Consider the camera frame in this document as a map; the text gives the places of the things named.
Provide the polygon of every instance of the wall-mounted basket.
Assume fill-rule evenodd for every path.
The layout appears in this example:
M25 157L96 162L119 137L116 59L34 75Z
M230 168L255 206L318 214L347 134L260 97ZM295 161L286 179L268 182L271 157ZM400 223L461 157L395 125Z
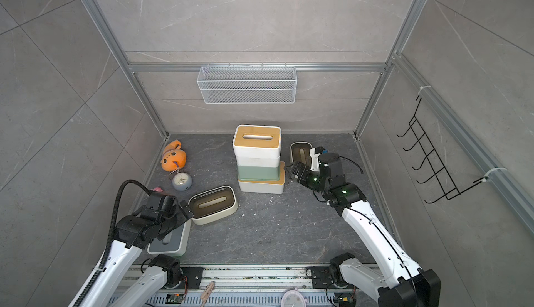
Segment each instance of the wall-mounted basket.
M206 104L294 103L297 71L284 65L205 66L197 83Z

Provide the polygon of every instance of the gray alarm clock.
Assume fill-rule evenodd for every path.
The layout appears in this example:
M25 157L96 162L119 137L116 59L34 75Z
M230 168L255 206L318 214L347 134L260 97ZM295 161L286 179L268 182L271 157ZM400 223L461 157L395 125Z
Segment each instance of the gray alarm clock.
M172 179L172 187L178 191L185 191L191 187L193 179L188 173L178 172Z

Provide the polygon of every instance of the stacked tissue boxes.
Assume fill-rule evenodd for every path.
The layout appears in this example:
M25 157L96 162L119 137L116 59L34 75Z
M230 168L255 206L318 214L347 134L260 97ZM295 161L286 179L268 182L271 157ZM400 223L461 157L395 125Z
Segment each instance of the stacked tissue boxes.
M243 192L281 194L284 162L280 161L281 130L276 126L239 125L233 139L238 182Z

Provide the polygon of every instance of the stuffed animal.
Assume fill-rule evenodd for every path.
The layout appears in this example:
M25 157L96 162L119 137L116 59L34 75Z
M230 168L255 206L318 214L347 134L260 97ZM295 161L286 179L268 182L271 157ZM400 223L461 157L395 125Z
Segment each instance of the stuffed animal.
M165 171L174 171L182 169L185 165L185 152L181 150L182 143L174 140L164 148L163 158L161 159L161 167Z

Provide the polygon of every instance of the white zip tie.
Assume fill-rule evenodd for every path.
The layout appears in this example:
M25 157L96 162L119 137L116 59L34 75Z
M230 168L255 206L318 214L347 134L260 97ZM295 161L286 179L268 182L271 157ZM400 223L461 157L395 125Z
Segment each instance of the white zip tie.
M506 168L503 168L503 167L496 167L496 168L491 168L490 170L488 170L487 173L484 174L484 179L482 180L483 182L487 182L488 181L488 176L495 170L508 170Z
M421 90L423 90L424 88L430 88L431 86L424 86L424 87L419 87L419 91L417 92L417 96L419 96L419 94L421 93Z

